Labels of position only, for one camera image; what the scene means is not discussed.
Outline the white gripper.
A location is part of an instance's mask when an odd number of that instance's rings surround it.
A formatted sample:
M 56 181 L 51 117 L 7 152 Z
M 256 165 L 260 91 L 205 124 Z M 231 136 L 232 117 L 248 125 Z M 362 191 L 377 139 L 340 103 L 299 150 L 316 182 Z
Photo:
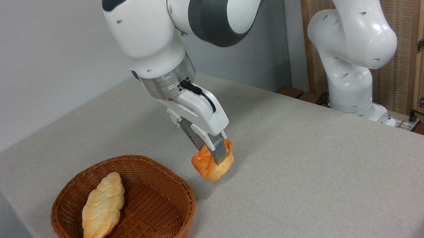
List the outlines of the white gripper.
M 206 89 L 202 91 L 203 95 L 184 91 L 173 99 L 165 100 L 164 105 L 173 123 L 182 129 L 198 151 L 206 146 L 214 161 L 221 164 L 228 153 L 224 130 L 229 119 L 216 97 Z M 193 125 L 206 132 L 195 132 Z

